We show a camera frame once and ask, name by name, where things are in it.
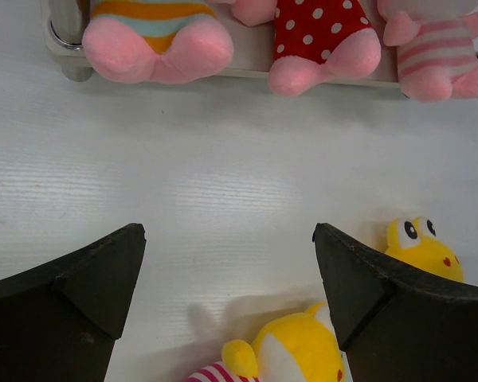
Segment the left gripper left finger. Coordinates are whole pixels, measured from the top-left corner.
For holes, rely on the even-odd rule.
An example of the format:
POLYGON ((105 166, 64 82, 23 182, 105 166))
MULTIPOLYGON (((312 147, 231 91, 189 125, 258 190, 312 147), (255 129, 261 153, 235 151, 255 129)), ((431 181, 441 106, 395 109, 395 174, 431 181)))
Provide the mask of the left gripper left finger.
POLYGON ((0 381, 102 381, 146 247, 128 224, 0 280, 0 381))

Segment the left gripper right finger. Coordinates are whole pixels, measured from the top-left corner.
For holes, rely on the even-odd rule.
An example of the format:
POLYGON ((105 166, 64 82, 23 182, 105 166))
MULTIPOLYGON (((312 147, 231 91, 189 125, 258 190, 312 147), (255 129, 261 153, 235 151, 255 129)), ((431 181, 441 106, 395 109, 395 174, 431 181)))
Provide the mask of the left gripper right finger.
POLYGON ((478 286, 454 282, 317 224, 316 258, 355 381, 478 381, 478 286))

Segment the yellow frog red-striped shirt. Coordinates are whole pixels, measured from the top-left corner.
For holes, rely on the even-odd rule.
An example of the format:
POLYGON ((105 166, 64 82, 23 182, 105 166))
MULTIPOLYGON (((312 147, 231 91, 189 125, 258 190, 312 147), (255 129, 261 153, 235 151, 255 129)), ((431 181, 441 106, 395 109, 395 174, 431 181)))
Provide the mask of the yellow frog red-striped shirt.
POLYGON ((403 263, 450 279, 464 281, 464 272, 455 252, 437 238, 430 219, 392 220, 386 229, 385 253, 403 263))

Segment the pink frog pink-striped shirt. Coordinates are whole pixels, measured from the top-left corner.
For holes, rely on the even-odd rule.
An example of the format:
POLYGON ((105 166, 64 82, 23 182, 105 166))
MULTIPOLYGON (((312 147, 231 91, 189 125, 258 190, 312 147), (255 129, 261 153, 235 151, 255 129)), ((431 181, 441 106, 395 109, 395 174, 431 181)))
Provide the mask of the pink frog pink-striped shirt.
POLYGON ((478 98, 478 1, 378 1, 398 83, 422 103, 478 98))

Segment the pink frog red polka-dot shirt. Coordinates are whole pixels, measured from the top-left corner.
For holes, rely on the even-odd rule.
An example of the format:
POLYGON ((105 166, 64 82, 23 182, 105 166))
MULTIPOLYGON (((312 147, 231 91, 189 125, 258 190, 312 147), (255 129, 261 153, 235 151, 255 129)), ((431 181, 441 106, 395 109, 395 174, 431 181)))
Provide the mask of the pink frog red polka-dot shirt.
POLYGON ((372 74, 382 46, 362 5, 351 0, 235 1, 233 16, 248 27, 272 22, 271 91, 299 96, 335 79, 372 74))

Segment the pink frog orange-striped shirt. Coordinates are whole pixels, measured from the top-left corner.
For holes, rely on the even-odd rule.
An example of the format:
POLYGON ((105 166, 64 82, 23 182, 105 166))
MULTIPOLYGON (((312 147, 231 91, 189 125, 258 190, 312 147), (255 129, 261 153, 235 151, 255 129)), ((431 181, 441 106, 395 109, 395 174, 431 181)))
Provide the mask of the pink frog orange-striped shirt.
POLYGON ((82 39, 102 77, 124 84, 186 84, 233 59, 211 1, 96 1, 82 39))

